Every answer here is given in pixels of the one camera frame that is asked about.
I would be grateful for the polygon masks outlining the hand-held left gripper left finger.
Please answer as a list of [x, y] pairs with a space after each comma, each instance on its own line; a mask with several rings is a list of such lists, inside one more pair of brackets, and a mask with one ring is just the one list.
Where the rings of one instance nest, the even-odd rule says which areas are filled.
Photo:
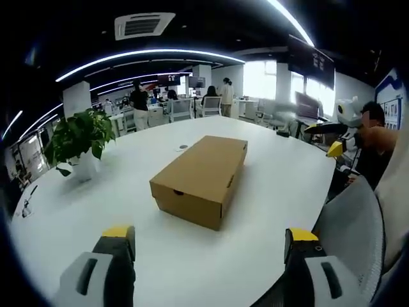
[[135, 259], [135, 227], [107, 229], [62, 273], [53, 305], [133, 306]]

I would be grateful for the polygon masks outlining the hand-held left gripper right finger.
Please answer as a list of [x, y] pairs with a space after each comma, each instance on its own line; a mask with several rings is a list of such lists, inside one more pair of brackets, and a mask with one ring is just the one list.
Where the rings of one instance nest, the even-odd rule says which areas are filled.
[[286, 229], [284, 265], [285, 306], [367, 305], [355, 276], [307, 230]]

